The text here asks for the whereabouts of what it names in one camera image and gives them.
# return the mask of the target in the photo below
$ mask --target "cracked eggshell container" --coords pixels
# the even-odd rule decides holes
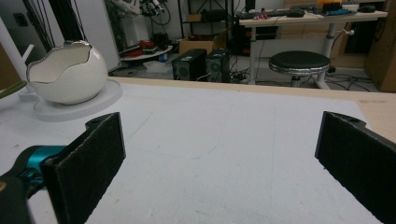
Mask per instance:
[[[85,41],[50,50],[44,59],[30,63],[26,73],[39,96],[64,105],[90,100],[107,79],[103,56]]]

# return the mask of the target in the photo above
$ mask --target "black stool seat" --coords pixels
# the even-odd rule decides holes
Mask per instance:
[[[272,70],[295,77],[313,76],[326,72],[329,66],[330,59],[328,57],[302,50],[281,52],[269,60],[269,67]]]

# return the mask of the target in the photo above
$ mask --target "white table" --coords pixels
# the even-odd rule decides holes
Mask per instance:
[[[379,223],[314,153],[323,110],[395,140],[394,94],[114,79],[129,83],[118,102],[67,122],[38,120],[16,94],[0,101],[0,174],[27,147],[67,145],[120,111],[126,160],[88,223]],[[29,204],[55,223],[46,191]]]
[[[243,20],[239,24],[251,27],[251,39],[250,39],[250,77],[248,84],[255,84],[254,71],[256,68],[256,28],[265,26],[287,26],[287,25],[301,25],[301,24],[329,24],[329,30],[326,35],[326,39],[323,43],[321,53],[330,57],[332,50],[332,43],[334,41],[335,26],[336,23],[340,22],[351,22],[351,21],[375,21],[378,18],[384,18],[388,16],[388,12],[376,11],[374,13],[356,13],[345,16],[332,16],[322,17],[312,13],[305,13],[302,18],[288,18],[288,17],[273,17],[269,20]],[[315,77],[315,82],[321,89],[329,89],[329,86],[324,82],[325,74],[319,74]]]

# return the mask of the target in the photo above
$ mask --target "stool leg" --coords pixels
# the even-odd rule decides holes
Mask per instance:
[[[293,76],[291,78],[290,86],[291,87],[300,87],[300,77]]]

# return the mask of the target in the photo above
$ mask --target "cardboard box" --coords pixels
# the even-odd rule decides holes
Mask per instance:
[[[378,32],[364,69],[380,91],[396,91],[396,2],[388,4],[388,16],[377,22],[383,33]]]
[[[189,49],[206,49],[209,54],[213,49],[226,49],[227,36],[230,29],[218,35],[192,35],[178,43],[178,54],[181,55]]]
[[[202,20],[202,14],[192,14],[188,15],[186,21],[187,22],[194,22],[194,21],[201,21]]]
[[[0,91],[19,81],[21,81],[21,78],[0,43]]]

